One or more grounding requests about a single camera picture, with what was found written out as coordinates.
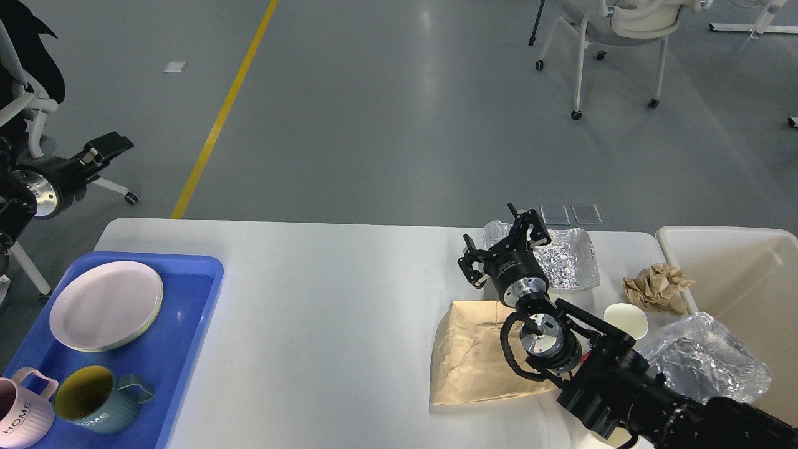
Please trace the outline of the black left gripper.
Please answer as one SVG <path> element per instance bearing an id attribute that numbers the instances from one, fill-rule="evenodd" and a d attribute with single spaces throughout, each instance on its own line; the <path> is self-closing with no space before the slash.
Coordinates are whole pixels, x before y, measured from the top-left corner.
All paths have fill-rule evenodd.
<path id="1" fill-rule="evenodd" d="M 74 159 L 39 157 L 18 165 L 12 175 L 34 195 L 34 217 L 51 219 L 82 201 L 87 185 L 99 179 L 98 173 L 133 147 L 128 137 L 109 132 L 86 142 Z"/>

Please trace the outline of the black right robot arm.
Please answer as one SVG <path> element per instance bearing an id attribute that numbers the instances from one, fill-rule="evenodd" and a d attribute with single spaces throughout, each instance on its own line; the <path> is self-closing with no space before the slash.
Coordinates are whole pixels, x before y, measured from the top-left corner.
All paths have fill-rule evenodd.
<path id="1" fill-rule="evenodd" d="M 502 355 L 526 380 L 551 381 L 557 402 L 589 431 L 609 438 L 622 427 L 625 448 L 795 448 L 796 428 L 731 398 L 707 403 L 678 394 L 666 376 L 648 374 L 635 339 L 564 299 L 551 301 L 533 249 L 551 238 L 535 210 L 508 208 L 515 221 L 488 249 L 464 236 L 457 264 L 475 288 L 493 282 L 510 313 L 499 332 Z"/>

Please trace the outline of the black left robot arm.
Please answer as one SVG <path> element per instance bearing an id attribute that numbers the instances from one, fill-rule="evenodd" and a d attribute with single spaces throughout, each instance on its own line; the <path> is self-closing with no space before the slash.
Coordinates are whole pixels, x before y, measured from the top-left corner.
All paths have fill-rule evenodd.
<path id="1" fill-rule="evenodd" d="M 8 139 L 2 139 L 1 246 L 2 274 L 9 267 L 9 253 L 32 219 L 49 220 L 83 201 L 89 184 L 111 161 L 134 147 L 117 132 L 89 140 L 72 157 L 46 155 L 18 159 Z"/>

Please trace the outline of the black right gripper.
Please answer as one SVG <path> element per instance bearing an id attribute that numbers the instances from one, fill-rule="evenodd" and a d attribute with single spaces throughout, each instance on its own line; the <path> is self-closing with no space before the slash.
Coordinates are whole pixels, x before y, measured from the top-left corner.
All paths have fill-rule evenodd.
<path id="1" fill-rule="evenodd" d="M 534 250 L 551 244 L 551 235 L 536 210 L 507 207 L 514 217 L 505 247 L 479 249 L 468 234 L 457 264 L 468 283 L 481 289 L 491 278 L 502 304 L 514 310 L 550 310 L 549 279 L 534 256 Z M 475 264 L 484 264 L 484 272 Z"/>

